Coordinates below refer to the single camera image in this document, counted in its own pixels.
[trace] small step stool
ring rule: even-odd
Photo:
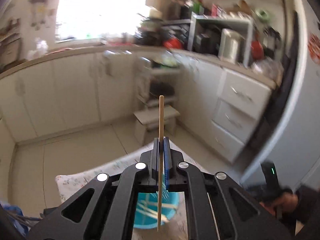
[[[136,124],[134,135],[138,142],[143,145],[147,131],[159,127],[159,108],[149,108],[143,111],[135,112]],[[164,107],[164,125],[169,133],[174,134],[176,127],[176,117],[180,113],[171,106]]]

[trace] white drawer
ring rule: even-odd
[[[216,123],[212,122],[211,125],[212,140],[210,142],[210,146],[232,163],[239,155],[244,144]]]
[[[225,82],[220,97],[256,120],[271,94],[267,86],[232,70],[225,70]]]
[[[257,123],[257,120],[222,100],[213,120],[244,143],[249,139]]]

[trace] window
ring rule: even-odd
[[[146,0],[59,0],[56,39],[134,34]]]

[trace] wooden countertop edge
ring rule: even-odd
[[[137,45],[129,45],[129,46],[96,46],[96,47],[87,47],[87,48],[78,48],[78,49],[70,49],[70,50],[65,50],[49,55],[44,55],[43,57],[39,57],[27,62],[24,62],[22,64],[19,64],[17,66],[12,67],[11,69],[8,69],[7,71],[3,72],[0,74],[0,79],[9,76],[21,69],[24,69],[26,67],[39,64],[45,61],[57,59],[57,58],[62,58],[62,57],[70,57],[70,56],[75,56],[75,55],[81,55],[81,54],[89,54],[89,53],[96,53],[96,52],[104,52],[105,50],[113,50],[113,51],[166,51],[166,48],[164,47],[153,47],[153,46],[137,46]],[[268,86],[271,89],[275,89],[277,85],[279,86],[280,84],[276,84],[273,80],[263,76],[256,74],[252,72],[250,69],[244,68],[243,66],[240,65],[234,65],[229,62],[224,62],[219,60],[216,56],[209,56],[209,55],[204,55],[196,52],[191,52],[188,50],[182,50],[182,49],[170,49],[172,53],[177,53],[185,56],[190,56],[190,57],[195,57],[200,60],[208,61],[210,63],[214,63],[219,65],[220,67],[228,68],[234,71],[237,71],[243,75],[246,75],[248,77],[251,77],[264,85]]]

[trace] person's hand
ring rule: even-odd
[[[275,207],[279,205],[282,207],[282,211],[284,213],[292,213],[298,205],[298,196],[285,192],[281,197],[275,199],[272,203],[265,204],[260,202],[260,204],[274,216],[276,215]]]

